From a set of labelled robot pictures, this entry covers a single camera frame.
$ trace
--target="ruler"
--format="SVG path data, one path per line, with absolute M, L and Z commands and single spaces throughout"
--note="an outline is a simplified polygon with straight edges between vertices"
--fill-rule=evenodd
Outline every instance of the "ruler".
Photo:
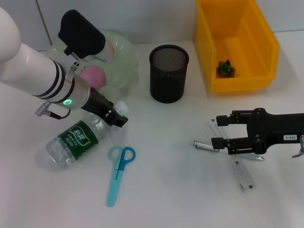
M 207 125 L 212 137 L 223 137 L 224 139 L 228 138 L 222 127 L 218 126 L 216 120 L 212 119 L 211 121 L 207 122 Z M 255 189 L 256 185 L 249 171 L 243 164 L 241 157 L 238 154 L 228 155 L 227 157 L 234 177 L 238 185 L 240 186 L 242 192 L 247 192 L 251 189 Z

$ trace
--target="black mesh pen holder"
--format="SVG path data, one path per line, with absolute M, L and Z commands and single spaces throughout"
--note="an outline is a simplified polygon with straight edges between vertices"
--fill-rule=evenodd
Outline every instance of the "black mesh pen holder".
M 162 45 L 150 54 L 150 94 L 162 103 L 173 103 L 184 94 L 188 53 L 176 45 Z

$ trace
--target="water bottle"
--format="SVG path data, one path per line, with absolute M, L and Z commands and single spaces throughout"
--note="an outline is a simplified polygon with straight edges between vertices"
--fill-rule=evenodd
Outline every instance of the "water bottle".
M 114 109 L 120 115 L 128 113 L 128 107 L 122 101 L 115 104 Z M 46 148 L 54 162 L 65 169 L 93 146 L 103 142 L 114 128 L 99 116 L 90 114 L 49 141 Z

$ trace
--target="scissors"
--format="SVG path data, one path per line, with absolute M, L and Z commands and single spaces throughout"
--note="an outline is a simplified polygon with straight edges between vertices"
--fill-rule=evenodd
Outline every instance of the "scissors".
M 119 150 L 117 158 L 114 158 L 112 156 L 112 153 L 115 150 Z M 128 160 L 125 160 L 124 156 L 125 156 L 126 151 L 131 151 L 133 154 L 133 157 Z M 110 149 L 109 158 L 114 163 L 114 171 L 113 171 L 110 191 L 109 191 L 109 195 L 108 195 L 108 201 L 107 201 L 108 207 L 112 207 L 115 205 L 118 191 L 119 191 L 119 186 L 120 186 L 120 183 L 122 182 L 125 165 L 132 162 L 135 159 L 135 156 L 136 156 L 135 150 L 132 147 L 127 146 L 127 147 L 123 148 L 122 146 L 114 146 L 114 147 L 112 147 L 112 149 Z

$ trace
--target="yellow plastic container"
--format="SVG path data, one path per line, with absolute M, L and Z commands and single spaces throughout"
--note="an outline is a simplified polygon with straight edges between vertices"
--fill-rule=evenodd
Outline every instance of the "yellow plastic container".
M 254 0 L 197 0 L 196 46 L 210 90 L 262 89 L 276 76 L 280 46 Z M 230 60 L 234 78 L 217 74 Z

